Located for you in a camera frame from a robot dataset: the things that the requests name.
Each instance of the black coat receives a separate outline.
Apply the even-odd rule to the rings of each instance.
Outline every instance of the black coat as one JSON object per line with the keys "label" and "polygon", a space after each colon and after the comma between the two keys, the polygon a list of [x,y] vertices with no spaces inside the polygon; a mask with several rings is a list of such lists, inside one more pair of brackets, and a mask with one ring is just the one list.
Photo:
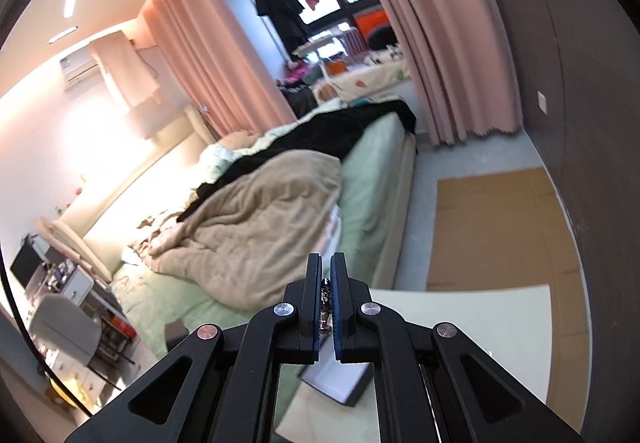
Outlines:
{"label": "black coat", "polygon": [[255,8],[269,17],[289,55],[306,43],[308,29],[300,18],[305,7],[298,0],[255,0]]}

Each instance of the black blanket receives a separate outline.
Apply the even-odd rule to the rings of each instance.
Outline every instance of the black blanket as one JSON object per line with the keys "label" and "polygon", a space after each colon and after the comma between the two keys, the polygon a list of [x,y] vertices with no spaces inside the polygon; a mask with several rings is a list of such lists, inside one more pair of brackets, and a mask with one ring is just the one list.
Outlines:
{"label": "black blanket", "polygon": [[215,183],[203,183],[196,191],[198,198],[179,217],[178,222],[193,214],[214,192],[239,177],[253,172],[268,160],[287,150],[316,150],[342,161],[356,145],[364,130],[378,118],[395,112],[404,129],[415,133],[415,116],[402,100],[369,103],[357,107],[322,112],[290,133],[276,139],[265,150],[234,161]]}

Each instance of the upholstered headboard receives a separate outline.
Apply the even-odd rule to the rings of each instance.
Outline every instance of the upholstered headboard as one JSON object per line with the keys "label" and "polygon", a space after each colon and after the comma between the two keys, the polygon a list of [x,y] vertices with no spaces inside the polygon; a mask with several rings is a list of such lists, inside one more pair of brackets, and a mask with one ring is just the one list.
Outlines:
{"label": "upholstered headboard", "polygon": [[53,234],[110,282],[131,232],[144,217],[159,212],[163,198],[178,191],[186,170],[214,142],[197,110],[189,106],[146,142],[133,166],[89,182],[53,221]]}

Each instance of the cardboard sheet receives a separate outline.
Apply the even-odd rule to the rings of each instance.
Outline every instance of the cardboard sheet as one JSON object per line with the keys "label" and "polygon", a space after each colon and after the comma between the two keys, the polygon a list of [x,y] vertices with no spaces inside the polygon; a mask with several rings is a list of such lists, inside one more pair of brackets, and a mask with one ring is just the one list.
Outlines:
{"label": "cardboard sheet", "polygon": [[548,284],[553,359],[547,404],[579,429],[589,375],[586,302],[574,242],[544,169],[438,182],[428,291]]}

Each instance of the silver screw head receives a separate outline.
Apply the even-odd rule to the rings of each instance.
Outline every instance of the silver screw head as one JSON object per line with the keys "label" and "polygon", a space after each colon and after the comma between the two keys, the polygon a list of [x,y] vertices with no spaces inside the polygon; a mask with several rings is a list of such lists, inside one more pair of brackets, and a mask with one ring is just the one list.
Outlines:
{"label": "silver screw head", "polygon": [[198,328],[198,338],[203,340],[211,340],[218,334],[218,328],[213,324],[206,324]]}
{"label": "silver screw head", "polygon": [[278,317],[287,317],[292,314],[293,309],[292,304],[289,304],[288,302],[281,302],[280,304],[274,305],[273,312]]}
{"label": "silver screw head", "polygon": [[380,304],[376,304],[375,302],[364,302],[364,304],[360,306],[360,311],[366,315],[377,315],[380,313]]}
{"label": "silver screw head", "polygon": [[443,322],[438,326],[436,332],[443,338],[453,338],[458,333],[455,325]]}

